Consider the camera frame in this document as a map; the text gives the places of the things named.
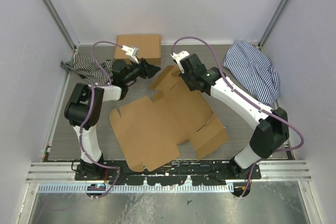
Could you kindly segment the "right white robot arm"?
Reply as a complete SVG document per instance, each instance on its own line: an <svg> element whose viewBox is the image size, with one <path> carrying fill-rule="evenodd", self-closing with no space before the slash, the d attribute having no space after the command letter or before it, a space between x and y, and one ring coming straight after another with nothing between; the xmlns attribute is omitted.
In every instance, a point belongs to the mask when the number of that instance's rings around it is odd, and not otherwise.
<svg viewBox="0 0 336 224"><path fill-rule="evenodd" d="M181 51L171 56L190 91L200 91L223 102L253 129L249 143L229 161L229 170L235 178L245 178L253 163L269 158L288 140L289 127L285 124L288 117L284 109L273 110L253 99L217 67L207 69L196 54Z"/></svg>

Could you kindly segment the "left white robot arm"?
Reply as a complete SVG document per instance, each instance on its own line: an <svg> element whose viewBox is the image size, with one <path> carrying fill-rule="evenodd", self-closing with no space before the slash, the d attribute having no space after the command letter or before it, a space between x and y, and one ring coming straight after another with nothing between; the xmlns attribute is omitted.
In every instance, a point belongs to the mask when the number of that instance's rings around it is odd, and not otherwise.
<svg viewBox="0 0 336 224"><path fill-rule="evenodd" d="M161 68L148 63L144 58L130 64L116 60L112 64L111 81L101 86L78 83L65 107L64 115L76 132L81 156L76 172L82 176L100 180L111 168L103 164L103 153L98 144L97 123L102 104L106 101L119 101L125 98L129 86L137 78L150 79Z"/></svg>

